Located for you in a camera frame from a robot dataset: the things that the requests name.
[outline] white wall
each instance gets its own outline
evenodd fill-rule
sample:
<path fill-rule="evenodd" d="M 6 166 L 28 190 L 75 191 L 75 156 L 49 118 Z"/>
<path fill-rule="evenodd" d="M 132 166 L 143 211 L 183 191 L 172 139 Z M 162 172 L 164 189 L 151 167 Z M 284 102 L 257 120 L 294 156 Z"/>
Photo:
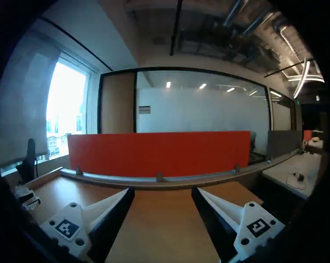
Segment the white wall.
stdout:
<path fill-rule="evenodd" d="M 129 48 L 97 0 L 59 0 L 43 16 L 73 35 L 113 70 L 137 67 Z"/>
<path fill-rule="evenodd" d="M 269 130 L 267 101 L 247 95 L 209 89 L 151 88 L 137 91 L 137 132 L 256 132 L 255 152 L 265 154 Z"/>

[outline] black frame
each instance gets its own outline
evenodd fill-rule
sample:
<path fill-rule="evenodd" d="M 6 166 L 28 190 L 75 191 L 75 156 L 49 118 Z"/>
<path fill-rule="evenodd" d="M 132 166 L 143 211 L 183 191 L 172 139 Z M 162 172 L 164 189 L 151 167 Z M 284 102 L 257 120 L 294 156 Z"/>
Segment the black frame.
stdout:
<path fill-rule="evenodd" d="M 254 85 L 263 87 L 265 90 L 265 95 L 267 99 L 267 105 L 268 105 L 268 110 L 269 110 L 269 131 L 271 131 L 271 109 L 270 109 L 270 102 L 269 102 L 269 93 L 267 90 L 267 87 L 263 84 L 260 84 L 258 82 L 255 82 L 253 80 L 243 78 L 240 76 L 236 76 L 233 74 L 229 73 L 224 73 L 220 71 L 214 71 L 214 70 L 208 70 L 208 69 L 201 69 L 201 68 L 188 68 L 188 67 L 147 67 L 147 68 L 131 68 L 131 69 L 125 69 L 125 70 L 119 70 L 119 71 L 112 71 L 112 72 L 107 72 L 103 73 L 100 75 L 100 80 L 99 80 L 99 91 L 98 91 L 98 106 L 97 106 L 97 132 L 98 134 L 101 133 L 101 125 L 100 125 L 100 110 L 101 110 L 101 94 L 102 94 L 102 85 L 103 85 L 103 78 L 107 76 L 112 76 L 112 75 L 117 75 L 117 74 L 123 74 L 123 73 L 135 73 L 135 82 L 134 82 L 134 94 L 133 94 L 133 131 L 136 132 L 136 117 L 137 117 L 137 105 L 136 105 L 136 92 L 137 92 L 137 73 L 138 72 L 143 72 L 143 71 L 191 71 L 191 72 L 200 72 L 200 73 L 207 73 L 207 74 L 214 74 L 214 75 L 220 75 L 220 76 L 225 76 L 229 78 L 235 78 L 238 80 L 242 80 L 245 82 L 252 83 Z"/>

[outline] window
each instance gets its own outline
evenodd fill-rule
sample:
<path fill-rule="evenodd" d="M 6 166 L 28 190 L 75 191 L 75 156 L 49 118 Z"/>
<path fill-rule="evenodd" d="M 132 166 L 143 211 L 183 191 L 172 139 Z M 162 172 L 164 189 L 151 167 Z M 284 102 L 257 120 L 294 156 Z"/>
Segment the window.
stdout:
<path fill-rule="evenodd" d="M 50 83 L 47 103 L 49 158 L 68 154 L 67 134 L 82 134 L 89 73 L 60 58 Z"/>

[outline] recessed light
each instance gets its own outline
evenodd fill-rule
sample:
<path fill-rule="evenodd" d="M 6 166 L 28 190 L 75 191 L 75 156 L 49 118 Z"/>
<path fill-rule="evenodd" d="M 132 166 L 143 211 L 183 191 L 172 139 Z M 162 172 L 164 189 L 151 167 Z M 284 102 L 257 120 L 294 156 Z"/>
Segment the recessed light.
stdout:
<path fill-rule="evenodd" d="M 253 95 L 254 93 L 258 92 L 257 90 L 255 90 L 254 92 L 250 93 L 249 96 Z"/>

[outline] white desk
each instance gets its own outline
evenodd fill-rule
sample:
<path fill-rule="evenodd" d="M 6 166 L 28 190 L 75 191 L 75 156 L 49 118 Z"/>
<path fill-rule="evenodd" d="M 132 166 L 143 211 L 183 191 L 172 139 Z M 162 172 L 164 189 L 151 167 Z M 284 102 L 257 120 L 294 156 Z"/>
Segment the white desk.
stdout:
<path fill-rule="evenodd" d="M 295 155 L 290 159 L 275 165 L 262 172 L 267 179 L 283 186 L 303 199 L 307 199 L 315 187 L 319 171 L 321 155 L 304 153 Z M 304 175 L 304 181 L 299 183 L 292 173 Z"/>
<path fill-rule="evenodd" d="M 323 140 L 319 140 L 318 142 L 314 142 L 312 139 L 308 142 L 308 144 L 312 147 L 315 147 L 315 148 L 320 148 L 322 149 L 323 148 Z"/>

